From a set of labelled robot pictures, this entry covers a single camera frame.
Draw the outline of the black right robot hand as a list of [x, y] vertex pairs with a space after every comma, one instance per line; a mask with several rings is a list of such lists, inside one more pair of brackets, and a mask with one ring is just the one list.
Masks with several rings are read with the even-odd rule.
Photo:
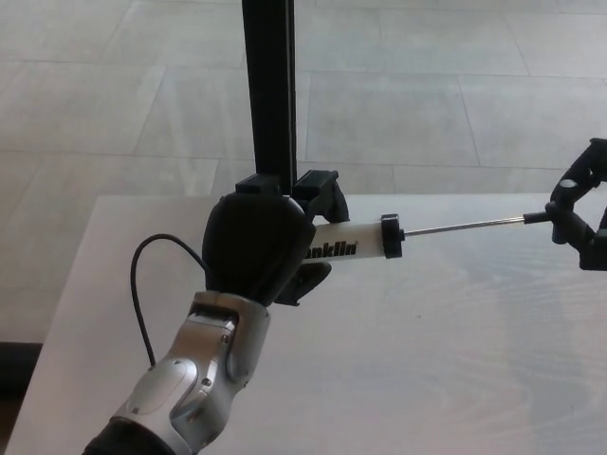
[[589, 191], [606, 182], [606, 140], [592, 138], [588, 148], [561, 177], [545, 206], [552, 223], [552, 241], [568, 244], [579, 254], [579, 268], [606, 270], [606, 212], [593, 230], [575, 212], [575, 204]]

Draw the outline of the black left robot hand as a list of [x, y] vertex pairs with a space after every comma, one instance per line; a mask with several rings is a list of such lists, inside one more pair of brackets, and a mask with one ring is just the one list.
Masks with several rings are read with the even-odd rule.
[[297, 306], [332, 270], [305, 264], [317, 229], [349, 220], [336, 171], [309, 171], [283, 194], [276, 175], [256, 173], [223, 196], [210, 212], [201, 257], [209, 267], [206, 288], [270, 306]]

